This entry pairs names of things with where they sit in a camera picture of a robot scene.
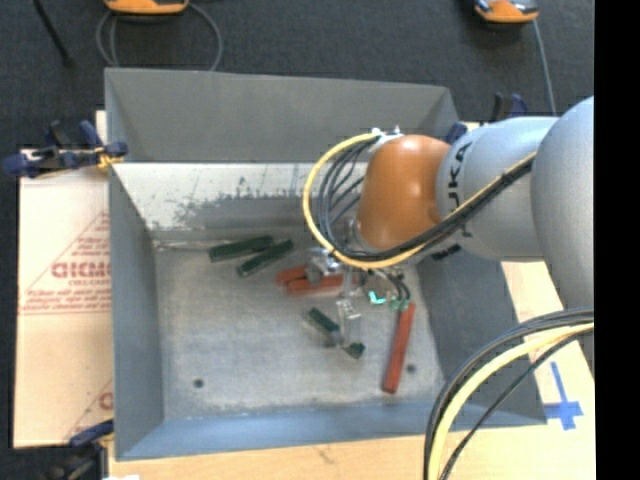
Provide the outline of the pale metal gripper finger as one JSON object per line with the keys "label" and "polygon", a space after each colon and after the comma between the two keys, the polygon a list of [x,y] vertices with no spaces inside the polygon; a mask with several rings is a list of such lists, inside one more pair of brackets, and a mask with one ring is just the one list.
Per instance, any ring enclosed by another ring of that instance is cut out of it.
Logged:
{"label": "pale metal gripper finger", "polygon": [[334,345],[343,346],[347,343],[349,331],[347,326],[348,305],[343,300],[335,304],[333,316],[329,318],[328,334]]}
{"label": "pale metal gripper finger", "polygon": [[345,314],[345,348],[349,352],[360,352],[361,342],[361,314],[349,311]]}

